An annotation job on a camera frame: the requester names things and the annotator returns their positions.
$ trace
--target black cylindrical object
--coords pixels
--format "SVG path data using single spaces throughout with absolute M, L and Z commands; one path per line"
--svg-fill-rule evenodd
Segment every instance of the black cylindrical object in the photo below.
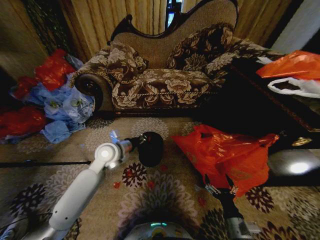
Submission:
M 139 160 L 146 167 L 158 165 L 164 152 L 164 140 L 153 131 L 143 133 L 146 141 L 138 146 Z

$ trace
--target reflected light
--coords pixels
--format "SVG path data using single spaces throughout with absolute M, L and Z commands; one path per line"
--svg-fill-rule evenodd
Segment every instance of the reflected light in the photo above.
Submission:
M 305 173 L 309 169 L 309 165 L 305 162 L 297 162 L 290 166 L 290 172 L 294 174 Z
M 116 164 L 114 162 L 112 162 L 112 163 L 110 163 L 109 166 L 110 166 L 111 169 L 113 169 L 116 166 Z
M 104 157 L 104 158 L 106 158 L 106 157 L 109 156 L 109 152 L 108 152 L 107 150 L 103 150 L 103 151 L 101 152 L 101 156 Z

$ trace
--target patterned carpet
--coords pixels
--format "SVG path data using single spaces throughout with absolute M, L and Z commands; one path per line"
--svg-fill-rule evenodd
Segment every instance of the patterned carpet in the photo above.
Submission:
M 144 167 L 134 151 L 128 161 L 106 171 L 93 200 L 65 239 L 122 239 L 135 224 L 167 219 L 178 221 L 195 239 L 227 240 L 220 202 L 200 187 L 196 171 L 170 138 L 187 135 L 196 124 L 199 122 L 187 117 L 93 118 L 87 129 L 59 144 L 50 144 L 37 134 L 16 145 L 0 145 L 0 161 L 92 161 L 94 149 L 110 140 L 110 130 L 118 130 L 123 139 L 157 132 L 164 139 L 161 163 Z M 0 233 L 30 213 L 39 215 L 40 221 L 47 220 L 50 215 L 45 213 L 50 213 L 72 180 L 87 167 L 0 169 Z M 237 198 L 235 205 L 247 222 L 256 222 L 262 229 L 257 240 L 320 239 L 320 192 L 315 187 L 256 187 Z

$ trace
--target window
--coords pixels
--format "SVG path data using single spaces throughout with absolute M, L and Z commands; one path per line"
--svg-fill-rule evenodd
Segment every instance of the window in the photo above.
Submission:
M 166 4 L 166 18 L 165 29 L 167 29 L 175 16 L 175 9 L 181 11 L 181 5 L 183 0 L 167 0 Z

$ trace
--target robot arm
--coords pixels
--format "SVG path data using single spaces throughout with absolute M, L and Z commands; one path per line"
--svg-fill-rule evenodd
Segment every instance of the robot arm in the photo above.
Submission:
M 23 240 L 63 239 L 96 193 L 103 170 L 121 164 L 126 155 L 144 141 L 143 136 L 120 141 L 114 131 L 110 136 L 112 143 L 103 143 L 96 148 L 92 164 L 79 173 L 54 206 L 49 223 L 28 233 Z
M 205 175 L 205 189 L 221 202 L 223 216 L 227 225 L 228 236 L 231 240 L 253 240 L 252 234 L 260 232 L 255 223 L 246 223 L 244 217 L 237 209 L 234 198 L 238 188 L 231 178 L 226 175 L 230 188 L 215 188 L 210 184 L 209 177 Z

